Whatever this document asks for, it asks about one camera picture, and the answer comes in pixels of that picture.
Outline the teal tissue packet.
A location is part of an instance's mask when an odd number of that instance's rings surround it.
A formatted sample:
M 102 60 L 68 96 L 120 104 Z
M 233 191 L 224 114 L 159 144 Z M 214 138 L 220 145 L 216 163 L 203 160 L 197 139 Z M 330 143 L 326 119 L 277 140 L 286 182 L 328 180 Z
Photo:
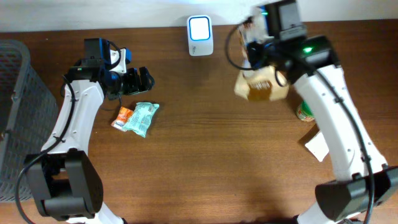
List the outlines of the teal tissue packet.
M 134 131 L 137 135 L 145 138 L 152 118 L 160 105 L 150 102 L 138 102 L 132 116 L 123 125 L 123 131 Z

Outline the small orange white packet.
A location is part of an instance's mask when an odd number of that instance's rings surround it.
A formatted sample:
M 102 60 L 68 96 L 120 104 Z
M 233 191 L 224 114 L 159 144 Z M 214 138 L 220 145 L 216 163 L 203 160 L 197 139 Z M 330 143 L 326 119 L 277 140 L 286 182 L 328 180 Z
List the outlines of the small orange white packet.
M 133 110 L 130 110 L 129 108 L 121 107 L 118 113 L 117 118 L 111 123 L 111 126 L 126 132 L 126 130 L 123 128 L 123 126 L 127 123 L 128 119 L 134 114 Z

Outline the brown breadcrumb bag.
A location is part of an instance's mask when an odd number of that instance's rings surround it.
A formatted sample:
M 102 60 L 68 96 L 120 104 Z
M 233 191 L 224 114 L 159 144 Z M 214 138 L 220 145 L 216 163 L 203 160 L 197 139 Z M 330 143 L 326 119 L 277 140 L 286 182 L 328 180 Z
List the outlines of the brown breadcrumb bag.
M 234 93 L 248 101 L 275 101 L 287 97 L 289 85 L 283 74 L 274 66 L 262 67 L 258 70 L 250 70 L 251 66 L 247 56 L 247 44 L 244 44 L 239 34 L 242 48 L 243 63 L 238 73 L 234 86 Z

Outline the green lid spice jar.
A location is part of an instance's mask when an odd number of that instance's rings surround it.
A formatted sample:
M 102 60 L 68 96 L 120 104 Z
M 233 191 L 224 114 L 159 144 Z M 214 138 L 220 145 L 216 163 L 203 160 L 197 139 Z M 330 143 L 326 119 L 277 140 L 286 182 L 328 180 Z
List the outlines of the green lid spice jar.
M 311 109 L 305 101 L 302 101 L 301 104 L 298 105 L 296 115 L 298 119 L 304 122 L 311 122 L 315 119 Z

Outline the white cream tube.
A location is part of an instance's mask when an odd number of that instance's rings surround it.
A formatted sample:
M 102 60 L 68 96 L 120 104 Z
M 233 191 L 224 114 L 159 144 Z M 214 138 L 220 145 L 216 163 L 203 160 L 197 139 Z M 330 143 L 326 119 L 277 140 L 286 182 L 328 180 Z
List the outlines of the white cream tube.
M 321 131 L 309 132 L 305 136 L 305 148 L 319 161 L 322 162 L 329 153 L 324 135 Z

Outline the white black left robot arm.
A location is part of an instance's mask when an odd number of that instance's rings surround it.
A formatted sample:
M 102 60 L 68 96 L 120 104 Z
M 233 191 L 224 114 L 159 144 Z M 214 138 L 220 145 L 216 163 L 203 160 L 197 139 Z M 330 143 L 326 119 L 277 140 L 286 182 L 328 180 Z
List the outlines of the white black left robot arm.
M 151 90 L 146 67 L 128 68 L 132 53 L 102 38 L 84 40 L 84 57 L 63 75 L 60 114 L 38 154 L 29 154 L 18 181 L 27 180 L 38 213 L 58 222 L 125 223 L 104 202 L 103 183 L 88 158 L 96 114 L 105 98 Z

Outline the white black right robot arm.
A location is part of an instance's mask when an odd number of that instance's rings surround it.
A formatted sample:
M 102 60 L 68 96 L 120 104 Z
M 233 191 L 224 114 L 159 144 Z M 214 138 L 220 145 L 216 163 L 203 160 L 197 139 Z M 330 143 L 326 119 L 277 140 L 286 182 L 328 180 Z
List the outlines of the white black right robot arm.
M 257 6 L 252 21 L 260 30 L 249 42 L 253 69 L 272 65 L 284 72 L 310 108 L 328 146 L 335 179 L 315 187 L 315 203 L 293 223 L 350 223 L 397 191 L 397 167 L 390 166 L 369 137 L 346 86 L 332 43 L 309 37 L 296 1 Z

